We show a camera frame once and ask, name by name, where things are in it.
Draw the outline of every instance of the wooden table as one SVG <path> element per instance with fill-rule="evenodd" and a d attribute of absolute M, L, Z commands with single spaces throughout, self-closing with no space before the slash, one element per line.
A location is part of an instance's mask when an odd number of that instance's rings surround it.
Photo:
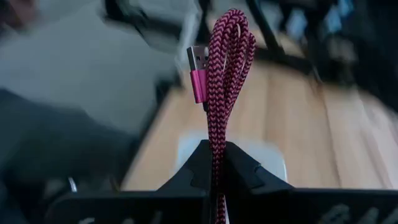
<path fill-rule="evenodd" d="M 166 98 L 123 189 L 158 189 L 174 174 L 179 136 L 207 129 L 188 72 L 183 80 L 185 89 Z M 397 124 L 395 114 L 368 94 L 316 86 L 294 70 L 254 62 L 227 132 L 277 145 L 296 187 L 398 189 Z"/>

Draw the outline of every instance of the wooden surface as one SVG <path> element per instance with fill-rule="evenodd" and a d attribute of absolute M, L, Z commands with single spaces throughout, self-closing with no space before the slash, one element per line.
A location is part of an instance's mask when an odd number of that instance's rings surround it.
<path fill-rule="evenodd" d="M 185 89 L 166 98 L 123 189 L 158 189 L 174 174 L 179 137 L 207 130 L 188 73 L 183 80 Z M 365 93 L 316 86 L 294 70 L 254 62 L 227 132 L 274 143 L 296 187 L 398 189 L 397 124 L 395 114 Z"/>

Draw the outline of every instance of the pink braided cable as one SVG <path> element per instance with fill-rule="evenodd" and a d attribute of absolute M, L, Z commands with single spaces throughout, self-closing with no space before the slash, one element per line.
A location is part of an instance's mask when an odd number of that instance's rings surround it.
<path fill-rule="evenodd" d="M 212 178 L 217 193 L 216 223 L 226 221 L 223 188 L 228 186 L 222 186 L 220 180 L 223 176 L 226 125 L 253 62 L 255 43 L 246 16 L 236 9 L 230 9 L 217 20 L 210 39 L 207 121 L 213 151 Z"/>

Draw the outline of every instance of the usb connector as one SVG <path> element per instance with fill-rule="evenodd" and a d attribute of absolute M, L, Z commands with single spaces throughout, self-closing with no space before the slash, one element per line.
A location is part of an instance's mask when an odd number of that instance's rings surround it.
<path fill-rule="evenodd" d="M 207 61 L 208 48 L 204 46 L 192 46 L 187 49 L 189 66 L 191 68 L 191 82 L 195 103 L 207 101 Z"/>

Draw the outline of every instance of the blurred background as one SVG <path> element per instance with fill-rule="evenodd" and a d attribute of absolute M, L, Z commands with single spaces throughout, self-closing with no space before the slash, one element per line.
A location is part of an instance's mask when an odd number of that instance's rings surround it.
<path fill-rule="evenodd" d="M 398 110 L 397 7 L 384 1 L 0 0 L 0 7 L 0 209 L 5 214 L 12 197 L 15 217 L 32 223 L 74 185 L 119 188 L 169 91 L 186 87 L 186 48 L 207 44 L 230 8 L 248 17 L 256 63 L 360 89 L 390 114 Z"/>

